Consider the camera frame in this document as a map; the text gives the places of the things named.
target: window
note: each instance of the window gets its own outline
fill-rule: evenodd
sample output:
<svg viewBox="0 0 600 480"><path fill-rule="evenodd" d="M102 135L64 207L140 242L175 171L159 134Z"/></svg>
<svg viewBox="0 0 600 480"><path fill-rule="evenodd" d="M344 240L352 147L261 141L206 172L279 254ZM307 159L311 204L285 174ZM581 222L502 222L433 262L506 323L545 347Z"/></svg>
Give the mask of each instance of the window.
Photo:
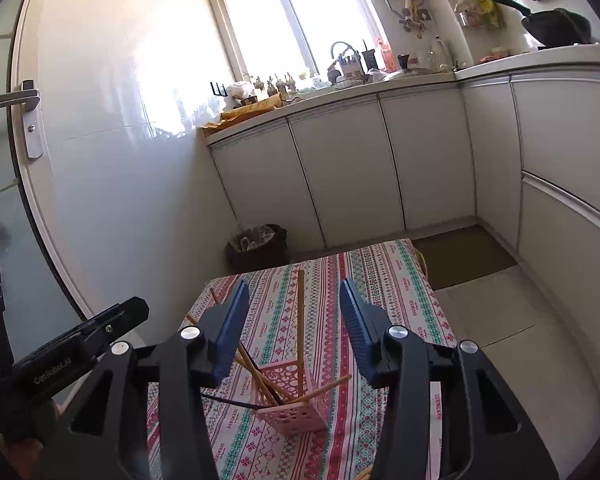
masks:
<svg viewBox="0 0 600 480"><path fill-rule="evenodd" d="M326 77L331 45L358 50L381 35L364 0L212 0L221 18L236 75L293 75L307 69ZM334 47L337 57L346 46Z"/></svg>

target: blue gripper pad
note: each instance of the blue gripper pad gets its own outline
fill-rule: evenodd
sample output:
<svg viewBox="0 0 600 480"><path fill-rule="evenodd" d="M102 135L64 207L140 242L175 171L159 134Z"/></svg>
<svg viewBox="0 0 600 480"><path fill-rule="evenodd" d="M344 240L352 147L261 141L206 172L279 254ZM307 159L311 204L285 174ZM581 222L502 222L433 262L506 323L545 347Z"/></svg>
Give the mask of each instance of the blue gripper pad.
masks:
<svg viewBox="0 0 600 480"><path fill-rule="evenodd" d="M209 374L216 385L231 371L249 311L249 287L240 280L223 303L205 310L198 327L206 338Z"/></svg>
<svg viewBox="0 0 600 480"><path fill-rule="evenodd" d="M373 388L386 386L386 375L393 368L382 342L392 325L389 316L381 307L363 301L350 278L340 282L340 311L360 374Z"/></svg>

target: faucet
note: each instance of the faucet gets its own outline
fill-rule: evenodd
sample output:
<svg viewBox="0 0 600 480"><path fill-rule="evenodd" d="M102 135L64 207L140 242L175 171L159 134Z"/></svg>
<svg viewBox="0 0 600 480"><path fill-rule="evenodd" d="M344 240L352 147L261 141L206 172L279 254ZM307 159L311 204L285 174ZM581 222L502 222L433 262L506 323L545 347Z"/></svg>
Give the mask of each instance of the faucet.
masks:
<svg viewBox="0 0 600 480"><path fill-rule="evenodd" d="M335 56L333 55L333 47L336 46L338 43L342 43L344 45L347 45L346 49L343 50L340 55L342 56L347 50L351 49L355 52L355 49L346 41L336 41L334 44L331 45L331 59L335 59Z"/></svg>
<svg viewBox="0 0 600 480"><path fill-rule="evenodd" d="M343 45L347 45L346 49L344 49L339 55L338 58L340 58L340 56L344 56L344 54L347 52L347 50L351 49L353 52L355 52L356 50L346 41L336 41L334 44L331 45L331 59L333 59L333 63L331 63L329 65L329 67L327 68L327 73L329 72L329 70L331 70L333 67L336 66L336 63L338 62L338 60L335 58L335 56L333 55L333 47L336 46L338 43L342 43Z"/></svg>

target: door handle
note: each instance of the door handle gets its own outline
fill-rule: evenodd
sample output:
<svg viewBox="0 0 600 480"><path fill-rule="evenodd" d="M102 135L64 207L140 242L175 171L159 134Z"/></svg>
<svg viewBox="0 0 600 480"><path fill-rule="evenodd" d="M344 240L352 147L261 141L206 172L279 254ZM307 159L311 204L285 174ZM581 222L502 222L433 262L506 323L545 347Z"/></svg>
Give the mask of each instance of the door handle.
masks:
<svg viewBox="0 0 600 480"><path fill-rule="evenodd" d="M40 90L36 89L33 79L25 79L21 89L0 95L0 108L14 105L23 105L22 127L24 129L24 143L27 157L30 160L40 158L43 154L43 125L40 112Z"/></svg>
<svg viewBox="0 0 600 480"><path fill-rule="evenodd" d="M24 105L27 112L32 112L40 103L40 90L19 90L0 95L0 108L11 105Z"/></svg>

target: pan handle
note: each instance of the pan handle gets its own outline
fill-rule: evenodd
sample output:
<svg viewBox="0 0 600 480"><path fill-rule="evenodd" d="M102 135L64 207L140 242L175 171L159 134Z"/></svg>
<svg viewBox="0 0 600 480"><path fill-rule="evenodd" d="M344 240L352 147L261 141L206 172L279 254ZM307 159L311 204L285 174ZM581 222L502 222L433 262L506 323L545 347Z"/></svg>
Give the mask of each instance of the pan handle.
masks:
<svg viewBox="0 0 600 480"><path fill-rule="evenodd" d="M514 9L522 12L523 16L529 16L531 14L531 9L529 9L528 7L525 7L524 5L520 5L518 2L515 2L513 0L491 0L491 1L506 5L507 7L513 7Z"/></svg>

